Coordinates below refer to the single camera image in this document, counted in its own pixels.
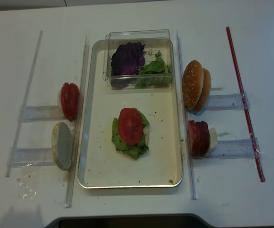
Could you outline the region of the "tomato slice on lettuce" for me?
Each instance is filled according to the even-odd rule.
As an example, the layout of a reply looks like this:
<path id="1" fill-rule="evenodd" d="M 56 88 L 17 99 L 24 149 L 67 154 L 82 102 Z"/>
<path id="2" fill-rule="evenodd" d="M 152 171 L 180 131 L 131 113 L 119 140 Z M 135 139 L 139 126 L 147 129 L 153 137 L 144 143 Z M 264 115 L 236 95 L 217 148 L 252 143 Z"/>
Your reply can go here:
<path id="1" fill-rule="evenodd" d="M 139 142 L 143 133 L 142 117 L 134 108 L 123 108 L 118 118 L 118 132 L 128 145 Z"/>

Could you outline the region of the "green lettuce on tray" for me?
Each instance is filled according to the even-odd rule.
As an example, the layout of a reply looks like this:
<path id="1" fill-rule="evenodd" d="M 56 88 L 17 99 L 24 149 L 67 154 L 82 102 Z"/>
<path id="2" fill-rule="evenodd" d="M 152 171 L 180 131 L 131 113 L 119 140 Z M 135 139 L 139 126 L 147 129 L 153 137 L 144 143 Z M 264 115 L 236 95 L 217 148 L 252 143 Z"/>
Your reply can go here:
<path id="1" fill-rule="evenodd" d="M 143 128 L 146 125 L 150 125 L 147 118 L 139 111 L 142 117 L 142 123 Z M 149 147 L 145 143 L 145 136 L 144 133 L 142 133 L 142 136 L 139 140 L 139 142 L 135 145 L 128 145 L 126 144 L 123 139 L 121 138 L 119 132 L 118 132 L 118 118 L 114 118 L 112 123 L 112 137 L 111 141 L 113 142 L 115 149 L 119 152 L 122 152 L 123 154 L 130 156 L 131 158 L 137 160 L 139 157 L 143 156 L 148 150 Z"/>

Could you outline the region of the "green lettuce in container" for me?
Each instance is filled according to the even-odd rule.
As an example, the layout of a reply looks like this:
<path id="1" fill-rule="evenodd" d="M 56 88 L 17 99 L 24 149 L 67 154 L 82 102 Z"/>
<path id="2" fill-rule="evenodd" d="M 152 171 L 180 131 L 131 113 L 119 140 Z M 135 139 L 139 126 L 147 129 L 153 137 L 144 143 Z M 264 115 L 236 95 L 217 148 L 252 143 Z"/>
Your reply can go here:
<path id="1" fill-rule="evenodd" d="M 168 65 L 165 64 L 162 59 L 162 54 L 158 51 L 155 54 L 156 59 L 151 61 L 148 65 L 144 65 L 140 68 L 139 75 L 153 75 L 160 74 L 162 76 L 145 76 L 138 77 L 135 88 L 147 88 L 147 87 L 166 87 L 169 86 L 171 79 L 167 75 L 169 74 Z"/>

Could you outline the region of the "stack of meat slices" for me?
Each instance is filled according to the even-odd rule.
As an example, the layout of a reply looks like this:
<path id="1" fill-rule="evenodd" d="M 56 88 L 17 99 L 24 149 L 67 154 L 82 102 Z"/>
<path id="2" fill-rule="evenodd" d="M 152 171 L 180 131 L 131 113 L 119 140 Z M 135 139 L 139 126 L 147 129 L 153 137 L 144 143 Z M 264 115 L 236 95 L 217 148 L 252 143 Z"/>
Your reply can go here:
<path id="1" fill-rule="evenodd" d="M 188 121 L 187 126 L 190 155 L 193 158 L 205 157 L 209 152 L 210 133 L 205 121 Z"/>

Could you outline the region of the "stack of tomato slices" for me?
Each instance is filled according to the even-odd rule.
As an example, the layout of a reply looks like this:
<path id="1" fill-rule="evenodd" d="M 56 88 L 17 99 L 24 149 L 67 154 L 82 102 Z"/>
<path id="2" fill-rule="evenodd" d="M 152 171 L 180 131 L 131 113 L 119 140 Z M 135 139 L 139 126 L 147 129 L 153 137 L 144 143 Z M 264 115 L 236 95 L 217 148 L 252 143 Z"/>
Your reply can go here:
<path id="1" fill-rule="evenodd" d="M 78 115 L 79 88 L 74 83 L 64 83 L 61 89 L 61 107 L 65 118 L 74 121 Z"/>

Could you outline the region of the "clear plastic container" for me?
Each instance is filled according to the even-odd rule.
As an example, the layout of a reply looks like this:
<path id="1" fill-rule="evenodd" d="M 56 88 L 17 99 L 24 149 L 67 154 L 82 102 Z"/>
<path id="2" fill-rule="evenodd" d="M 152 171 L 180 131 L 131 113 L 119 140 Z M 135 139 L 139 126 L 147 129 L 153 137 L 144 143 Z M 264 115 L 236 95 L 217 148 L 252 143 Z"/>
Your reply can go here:
<path id="1" fill-rule="evenodd" d="M 173 44 L 168 29 L 106 35 L 103 79 L 112 89 L 168 87 L 173 74 Z"/>

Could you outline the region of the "metal baking tray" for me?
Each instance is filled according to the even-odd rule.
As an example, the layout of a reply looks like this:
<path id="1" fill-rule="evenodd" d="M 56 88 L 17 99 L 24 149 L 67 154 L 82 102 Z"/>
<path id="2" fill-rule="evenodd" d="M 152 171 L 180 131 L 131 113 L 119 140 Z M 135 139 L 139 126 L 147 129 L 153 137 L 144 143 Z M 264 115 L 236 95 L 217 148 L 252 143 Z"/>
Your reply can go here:
<path id="1" fill-rule="evenodd" d="M 78 165 L 86 189 L 174 187 L 182 180 L 176 85 L 113 90 L 103 79 L 105 41 L 91 51 Z M 149 150 L 138 159 L 116 150 L 112 122 L 123 108 L 137 108 L 149 121 Z"/>

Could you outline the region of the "clear holder upper right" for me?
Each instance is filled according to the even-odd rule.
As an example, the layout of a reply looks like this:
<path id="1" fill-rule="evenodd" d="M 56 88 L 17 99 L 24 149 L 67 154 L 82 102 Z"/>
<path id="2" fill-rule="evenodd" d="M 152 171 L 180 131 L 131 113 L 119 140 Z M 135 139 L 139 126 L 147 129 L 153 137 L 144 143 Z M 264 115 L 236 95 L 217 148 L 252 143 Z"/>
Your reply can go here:
<path id="1" fill-rule="evenodd" d="M 248 102 L 246 92 L 228 94 L 228 95 L 215 95 L 214 91 L 221 91 L 222 88 L 212 88 L 209 98 L 203 108 L 208 111 L 222 111 L 222 110 L 247 110 L 250 105 Z"/>

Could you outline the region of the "clear holder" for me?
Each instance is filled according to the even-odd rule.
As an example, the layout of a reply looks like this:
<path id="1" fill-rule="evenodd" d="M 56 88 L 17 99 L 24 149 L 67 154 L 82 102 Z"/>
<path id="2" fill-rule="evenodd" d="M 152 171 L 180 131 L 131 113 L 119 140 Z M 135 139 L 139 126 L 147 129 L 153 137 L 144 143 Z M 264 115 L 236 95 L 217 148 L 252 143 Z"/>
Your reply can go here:
<path id="1" fill-rule="evenodd" d="M 55 165 L 50 148 L 10 149 L 7 165 L 10 167 Z"/>
<path id="2" fill-rule="evenodd" d="M 62 108 L 57 105 L 53 106 L 23 106 L 20 107 L 18 113 L 18 122 L 42 122 L 65 120 Z"/>
<path id="3" fill-rule="evenodd" d="M 222 110 L 247 110 L 250 105 L 248 102 L 246 92 L 228 94 L 228 95 L 215 95 L 214 91 L 221 91 L 222 88 L 212 88 L 209 98 L 203 108 L 208 111 L 222 111 Z"/>
<path id="4" fill-rule="evenodd" d="M 222 140 L 229 133 L 223 132 L 217 134 L 217 146 L 208 153 L 205 158 L 208 159 L 253 159 L 263 158 L 257 138 L 236 139 L 232 137 L 229 140 Z"/>

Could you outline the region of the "clear holder upper left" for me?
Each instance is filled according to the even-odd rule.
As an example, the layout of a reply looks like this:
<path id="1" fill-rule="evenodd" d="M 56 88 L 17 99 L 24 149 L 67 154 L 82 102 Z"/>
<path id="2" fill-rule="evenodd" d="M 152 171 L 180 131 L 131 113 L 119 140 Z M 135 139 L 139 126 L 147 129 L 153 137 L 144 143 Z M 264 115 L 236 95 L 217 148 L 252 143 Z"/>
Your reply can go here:
<path id="1" fill-rule="evenodd" d="M 57 105 L 53 106 L 23 106 L 20 107 L 18 113 L 18 122 L 42 122 L 65 120 L 62 108 Z"/>

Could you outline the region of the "dark grey base bottom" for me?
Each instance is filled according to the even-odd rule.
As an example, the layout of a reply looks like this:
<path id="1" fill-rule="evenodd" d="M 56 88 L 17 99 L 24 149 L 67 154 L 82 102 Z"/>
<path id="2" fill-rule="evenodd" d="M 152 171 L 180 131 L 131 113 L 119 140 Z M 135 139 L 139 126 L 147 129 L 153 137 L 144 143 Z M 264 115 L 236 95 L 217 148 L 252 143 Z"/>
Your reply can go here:
<path id="1" fill-rule="evenodd" d="M 62 217 L 47 228 L 212 228 L 195 214 Z"/>

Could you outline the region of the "clear rod far left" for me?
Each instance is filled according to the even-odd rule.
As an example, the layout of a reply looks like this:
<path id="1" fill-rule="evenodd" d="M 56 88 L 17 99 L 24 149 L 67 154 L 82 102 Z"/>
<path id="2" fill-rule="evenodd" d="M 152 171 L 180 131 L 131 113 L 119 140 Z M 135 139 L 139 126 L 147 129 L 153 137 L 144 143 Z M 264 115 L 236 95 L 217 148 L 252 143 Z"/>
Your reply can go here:
<path id="1" fill-rule="evenodd" d="M 29 97 L 29 91 L 30 91 L 30 88 L 31 88 L 33 75 L 34 75 L 35 67 L 36 67 L 36 64 L 37 64 L 37 59 L 38 59 L 39 49 L 40 49 L 40 45 L 41 45 L 41 41 L 42 41 L 42 36 L 43 36 L 43 30 L 41 30 L 39 32 L 37 46 L 36 46 L 36 50 L 35 50 L 35 53 L 34 53 L 32 65 L 31 65 L 31 69 L 30 69 L 30 73 L 29 73 L 29 78 L 28 78 L 25 94 L 24 94 L 24 97 L 23 97 L 23 102 L 22 102 L 22 105 L 21 105 L 21 109 L 19 111 L 18 123 L 17 123 L 17 127 L 16 127 L 16 132 L 15 132 L 15 138 L 14 138 L 12 147 L 10 149 L 8 162 L 7 162 L 7 169 L 6 169 L 6 174 L 5 174 L 6 178 L 9 178 L 10 174 L 11 174 L 12 164 L 13 164 L 15 152 L 17 150 L 17 145 L 18 145 L 19 136 L 20 136 L 20 132 L 21 132 L 22 121 L 23 121 L 23 117 L 24 117 L 25 110 L 26 110 L 26 104 L 27 104 L 28 97 Z"/>

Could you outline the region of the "clear holder lower left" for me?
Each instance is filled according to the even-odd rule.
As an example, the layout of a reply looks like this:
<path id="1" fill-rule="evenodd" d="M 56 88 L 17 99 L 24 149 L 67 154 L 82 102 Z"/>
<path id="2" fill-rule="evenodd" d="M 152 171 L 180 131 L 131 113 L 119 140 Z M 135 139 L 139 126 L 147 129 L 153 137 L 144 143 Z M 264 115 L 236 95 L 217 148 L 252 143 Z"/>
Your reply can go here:
<path id="1" fill-rule="evenodd" d="M 7 165 L 10 167 L 55 165 L 50 148 L 10 149 Z"/>

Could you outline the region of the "clear rail of tray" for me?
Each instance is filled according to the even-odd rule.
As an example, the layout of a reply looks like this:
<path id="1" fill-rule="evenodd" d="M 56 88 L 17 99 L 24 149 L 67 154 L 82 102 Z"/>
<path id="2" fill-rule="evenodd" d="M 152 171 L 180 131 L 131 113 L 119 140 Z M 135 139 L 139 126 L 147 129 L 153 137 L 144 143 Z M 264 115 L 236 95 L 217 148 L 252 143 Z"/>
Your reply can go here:
<path id="1" fill-rule="evenodd" d="M 86 84 L 87 68 L 88 68 L 88 54 L 89 54 L 89 39 L 88 37 L 86 37 L 84 52 L 83 52 L 80 89 L 79 89 L 80 96 L 78 100 L 78 115 L 77 115 L 75 134 L 74 134 L 74 140 L 73 140 L 72 159 L 71 159 L 71 167 L 70 167 L 69 176 L 68 176 L 65 208 L 70 208 L 72 206 L 73 190 L 74 190 L 74 183 L 75 183 L 75 172 L 76 172 L 78 148 L 79 148 L 79 136 L 80 136 L 82 112 L 83 112 L 83 104 L 84 104 L 85 84 Z"/>
<path id="2" fill-rule="evenodd" d="M 186 159 L 187 159 L 187 166 L 188 166 L 189 186 L 190 186 L 191 199 L 197 200 L 198 196 L 196 191 L 194 164 L 193 164 L 193 159 L 190 156 L 190 144 L 189 144 L 189 137 L 188 137 L 188 130 L 187 130 L 188 114 L 186 112 L 183 93 L 182 93 L 183 63 L 182 63 L 182 55 L 181 55 L 181 38 L 178 35 L 178 30 L 176 30 L 176 48 L 177 48 L 177 61 L 178 61 L 178 71 L 179 71 L 179 86 L 180 86 L 179 95 L 181 97 L 182 108 L 183 108 L 183 120 L 185 124 L 184 133 L 186 138 Z"/>

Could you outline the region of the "clear rail right of tray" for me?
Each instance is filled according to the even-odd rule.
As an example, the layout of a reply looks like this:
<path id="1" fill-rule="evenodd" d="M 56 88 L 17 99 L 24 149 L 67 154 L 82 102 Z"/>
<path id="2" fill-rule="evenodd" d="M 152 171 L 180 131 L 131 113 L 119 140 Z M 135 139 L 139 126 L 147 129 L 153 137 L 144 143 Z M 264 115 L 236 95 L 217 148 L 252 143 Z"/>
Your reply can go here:
<path id="1" fill-rule="evenodd" d="M 185 124 L 184 133 L 186 138 L 186 159 L 187 159 L 187 166 L 188 166 L 189 186 L 190 186 L 191 199 L 197 200 L 198 196 L 196 191 L 194 164 L 193 164 L 193 159 L 190 156 L 190 144 L 189 144 L 189 137 L 188 137 L 188 130 L 187 130 L 188 114 L 186 112 L 183 93 L 182 93 L 183 63 L 182 63 L 182 55 L 181 55 L 181 38 L 178 35 L 178 30 L 176 30 L 176 48 L 177 48 L 177 61 L 178 61 L 178 71 L 179 71 L 179 86 L 180 86 L 179 95 L 181 97 L 182 108 L 183 108 L 183 120 Z"/>

